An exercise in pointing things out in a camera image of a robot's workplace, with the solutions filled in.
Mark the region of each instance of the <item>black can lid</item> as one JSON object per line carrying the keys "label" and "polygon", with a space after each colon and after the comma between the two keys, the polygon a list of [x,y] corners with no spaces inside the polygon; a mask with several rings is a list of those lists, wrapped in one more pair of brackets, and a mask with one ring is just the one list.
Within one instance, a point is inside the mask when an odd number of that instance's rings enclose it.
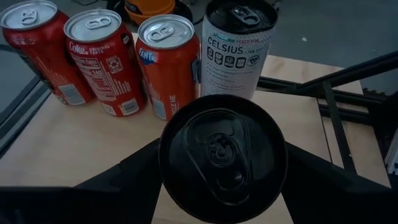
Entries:
{"label": "black can lid", "polygon": [[206,16],[215,27],[232,34],[252,34],[272,29],[278,12],[264,0],[214,0]]}
{"label": "black can lid", "polygon": [[253,218],[278,196],[287,170],[285,141],[255,103],[201,97],[177,112],[161,137],[165,188],[186,212],[211,223]]}

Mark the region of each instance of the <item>coke can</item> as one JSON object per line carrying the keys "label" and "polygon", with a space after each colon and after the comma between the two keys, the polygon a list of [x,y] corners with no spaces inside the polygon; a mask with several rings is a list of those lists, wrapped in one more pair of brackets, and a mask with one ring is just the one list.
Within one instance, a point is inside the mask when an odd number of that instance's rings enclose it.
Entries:
{"label": "coke can", "polygon": [[67,47],[106,112],[128,116],[146,104],[131,33],[116,12],[94,9],[69,19]]}
{"label": "coke can", "polygon": [[95,99],[87,81],[66,50],[63,25],[69,19],[50,1],[25,1],[0,14],[5,40],[37,67],[39,78],[65,104]]}

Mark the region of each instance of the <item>black can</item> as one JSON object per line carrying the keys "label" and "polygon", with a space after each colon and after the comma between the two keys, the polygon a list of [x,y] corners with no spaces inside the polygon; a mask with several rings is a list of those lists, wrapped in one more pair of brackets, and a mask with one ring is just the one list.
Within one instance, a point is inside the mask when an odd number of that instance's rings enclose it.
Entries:
{"label": "black can", "polygon": [[268,208],[287,172],[283,135],[260,106],[233,95],[201,97],[166,125],[160,173],[186,212],[210,223],[238,223]]}

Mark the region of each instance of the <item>can rim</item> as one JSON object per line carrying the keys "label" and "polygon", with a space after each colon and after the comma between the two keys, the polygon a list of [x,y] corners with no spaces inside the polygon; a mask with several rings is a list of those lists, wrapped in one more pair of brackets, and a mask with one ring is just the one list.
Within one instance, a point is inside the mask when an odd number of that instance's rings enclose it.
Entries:
{"label": "can rim", "polygon": [[[185,25],[187,25],[190,28],[192,34],[191,34],[191,36],[189,38],[186,39],[186,41],[182,42],[181,44],[175,45],[173,47],[155,47],[155,46],[152,46],[151,44],[149,44],[144,39],[144,37],[142,35],[143,35],[145,29],[147,28],[147,26],[150,23],[155,22],[155,21],[160,20],[160,19],[166,19],[166,18],[171,18],[173,20],[175,20],[176,18],[179,19],[180,22],[183,22]],[[176,49],[178,47],[181,47],[181,46],[185,45],[190,40],[192,40],[193,37],[195,36],[195,27],[193,26],[191,21],[189,21],[187,18],[185,18],[183,16],[179,16],[179,15],[175,15],[175,14],[164,14],[164,15],[158,15],[158,16],[151,17],[151,18],[147,19],[146,21],[144,21],[138,27],[137,33],[138,33],[138,39],[141,40],[146,46],[149,46],[149,47],[151,47],[153,49],[167,50],[167,49]]]}
{"label": "can rim", "polygon": [[[18,7],[21,7],[23,5],[27,5],[27,4],[30,4],[30,3],[33,3],[33,2],[44,2],[44,3],[46,3],[46,5],[52,7],[53,9],[55,9],[54,15],[50,19],[48,19],[47,21],[42,22],[40,24],[37,24],[35,26],[23,27],[23,28],[12,28],[12,27],[8,27],[8,26],[5,25],[4,20],[6,19],[7,15],[13,9],[17,9]],[[0,12],[0,19],[1,19],[0,26],[3,27],[3,28],[6,28],[6,29],[12,29],[12,30],[30,30],[30,29],[34,29],[34,28],[43,26],[44,24],[50,22],[54,18],[54,16],[57,14],[57,11],[58,11],[57,5],[55,3],[53,3],[53,2],[46,1],[46,0],[30,0],[30,1],[20,2],[20,3],[17,3],[17,4],[13,4],[13,5],[9,6],[8,8],[6,8],[5,10],[3,10],[2,12]]]}
{"label": "can rim", "polygon": [[[89,15],[89,14],[100,14],[99,12],[101,12],[101,11],[102,11],[102,12],[107,12],[108,14],[112,14],[112,16],[115,16],[115,17],[118,19],[119,25],[118,25],[118,27],[117,27],[112,33],[110,33],[110,34],[107,35],[107,36],[101,37],[101,38],[99,38],[99,39],[95,39],[95,40],[80,40],[80,39],[76,39],[76,38],[74,38],[72,35],[70,35],[69,30],[70,30],[70,28],[73,27],[73,25],[76,23],[76,21],[78,21],[77,19],[78,19],[79,17],[84,16],[84,15]],[[69,39],[74,40],[74,41],[76,41],[76,42],[80,42],[80,43],[93,43],[93,42],[98,42],[98,41],[107,39],[108,37],[112,36],[114,33],[116,33],[116,32],[118,31],[118,29],[120,28],[121,24],[122,24],[122,17],[121,17],[118,13],[116,13],[116,12],[114,12],[114,11],[111,11],[111,10],[108,10],[108,9],[91,9],[91,10],[87,10],[87,11],[84,11],[84,12],[80,12],[80,13],[78,13],[78,14],[72,16],[71,18],[69,18],[69,20],[67,20],[67,22],[66,22],[65,25],[63,26],[63,33],[64,33]]]}
{"label": "can rim", "polygon": [[[214,22],[212,22],[209,18],[209,12],[211,11],[212,7],[215,7],[215,4],[224,4],[226,2],[230,2],[230,0],[223,0],[223,1],[212,1],[209,4],[207,4],[206,9],[205,9],[205,15],[204,18],[214,27],[216,27],[217,29],[223,30],[222,27],[218,26],[217,24],[215,24]],[[264,27],[262,29],[259,30],[254,30],[253,32],[233,32],[231,30],[227,30],[227,32],[232,33],[232,34],[238,34],[238,35],[248,35],[248,34],[253,34],[253,33],[257,33],[257,32],[264,32],[264,31],[268,31],[271,30],[275,27],[275,25],[278,22],[278,18],[279,18],[279,14],[277,12],[277,10],[271,5],[269,4],[267,1],[260,1],[261,4],[263,4],[264,9],[267,10],[267,13],[271,14],[271,15],[267,15],[267,17],[274,17],[273,19],[271,18],[271,20],[273,21],[273,23],[269,24],[269,26]]]}

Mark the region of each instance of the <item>coke logo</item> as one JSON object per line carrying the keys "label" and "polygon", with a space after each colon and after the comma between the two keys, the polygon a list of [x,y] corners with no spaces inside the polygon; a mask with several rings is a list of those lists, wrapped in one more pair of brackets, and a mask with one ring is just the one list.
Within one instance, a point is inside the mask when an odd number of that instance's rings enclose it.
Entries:
{"label": "coke logo", "polygon": [[72,42],[69,42],[69,49],[74,53],[88,55],[88,51],[86,51],[84,47],[79,46],[77,44],[75,45]]}
{"label": "coke logo", "polygon": [[12,40],[14,44],[17,45],[30,45],[30,44],[34,44],[35,40],[31,39],[31,38],[15,38]]}

